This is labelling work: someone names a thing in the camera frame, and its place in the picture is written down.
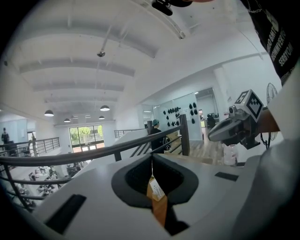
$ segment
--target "ceiling light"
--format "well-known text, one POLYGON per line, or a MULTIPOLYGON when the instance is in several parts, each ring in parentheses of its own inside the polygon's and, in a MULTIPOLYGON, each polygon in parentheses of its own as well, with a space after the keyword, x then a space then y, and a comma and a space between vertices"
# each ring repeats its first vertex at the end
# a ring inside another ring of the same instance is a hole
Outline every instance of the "ceiling light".
POLYGON ((110 108, 109 108, 109 106, 107 106, 107 105, 103 105, 103 106, 100 108, 100 111, 103 111, 103 112, 109 111, 109 110, 110 110, 110 108))
POLYGON ((53 117, 53 116, 54 116, 54 113, 53 113, 51 110, 47 110, 47 111, 45 112, 45 116, 46 116, 46 117, 53 117))

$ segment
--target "metal railing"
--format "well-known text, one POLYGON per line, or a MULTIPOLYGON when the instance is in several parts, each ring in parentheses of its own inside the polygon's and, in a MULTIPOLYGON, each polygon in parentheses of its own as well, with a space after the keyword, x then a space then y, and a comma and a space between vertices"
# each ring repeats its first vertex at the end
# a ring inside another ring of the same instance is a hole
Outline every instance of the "metal railing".
POLYGON ((113 145, 111 147, 105 147, 85 152, 78 152, 72 154, 62 154, 57 156, 43 156, 43 157, 0 157, 0 164, 3 165, 6 177, 0 176, 0 179, 3 181, 8 181, 13 188, 14 192, 7 191, 8 194, 16 196, 19 198, 20 202, 22 203, 23 207, 28 211, 32 211, 32 208, 27 204, 28 199, 32 200, 43 200, 43 197, 36 197, 36 196, 28 196, 22 195, 15 185, 15 183, 20 184, 28 184, 28 185, 55 185, 55 184, 64 184, 72 180, 72 178, 62 179, 62 180, 47 180, 47 181, 30 181, 30 180, 15 180, 12 178, 11 173, 9 171, 10 166, 25 166, 25 167, 32 167, 32 166, 46 166, 46 165, 64 165, 64 164, 72 164, 78 163, 85 160, 101 158, 109 155, 115 156, 115 161, 122 160, 121 152, 126 151, 131 148, 137 147, 135 152, 132 156, 134 156, 137 152, 138 155, 142 153, 146 153, 150 149, 150 143, 156 139, 165 137, 168 134, 171 134, 176 131, 180 131, 180 136, 176 137, 172 141, 162 145, 157 149, 152 149, 150 153, 154 153, 157 150, 163 149, 166 145, 173 143, 174 141, 181 139, 181 151, 179 154, 188 156, 189 155, 189 137, 188 137, 188 125, 187 125, 187 118, 185 115, 180 116, 181 125, 177 127, 173 127, 167 131, 148 135, 139 139, 135 139, 128 142, 123 142, 120 144, 113 145))
POLYGON ((126 129, 126 130, 115 130, 114 131, 114 136, 115 136, 115 138, 121 138, 122 136, 124 136, 128 132, 133 132, 133 131, 138 131, 138 130, 143 130, 143 129, 144 128, 140 128, 140 129, 126 129))
POLYGON ((2 157, 37 157, 60 147, 58 137, 0 145, 2 157))

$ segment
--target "white ceiling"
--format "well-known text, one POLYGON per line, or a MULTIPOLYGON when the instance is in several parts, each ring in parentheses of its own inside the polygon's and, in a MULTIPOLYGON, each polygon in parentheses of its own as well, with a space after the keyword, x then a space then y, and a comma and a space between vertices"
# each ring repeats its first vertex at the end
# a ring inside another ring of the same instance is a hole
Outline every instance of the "white ceiling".
POLYGON ((185 41, 198 26, 249 20, 236 0, 173 7, 171 17, 149 3, 43 1, 20 25, 7 57, 50 109, 91 113, 104 104, 113 109, 125 85, 150 67, 158 51, 185 41))

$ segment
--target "wooden floor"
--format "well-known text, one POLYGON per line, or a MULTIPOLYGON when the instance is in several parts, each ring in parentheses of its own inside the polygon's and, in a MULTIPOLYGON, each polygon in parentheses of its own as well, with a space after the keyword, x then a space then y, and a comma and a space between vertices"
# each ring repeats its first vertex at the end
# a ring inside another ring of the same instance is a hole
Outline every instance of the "wooden floor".
MULTIPOLYGON (((211 142, 207 138, 208 134, 207 128, 202 128, 202 132, 204 134, 203 141, 190 141, 190 157, 193 159, 199 158, 210 158, 212 160, 213 165, 221 165, 223 162, 224 151, 222 144, 220 142, 211 142)), ((181 147, 179 147, 174 154, 178 154, 181 151, 181 147)))

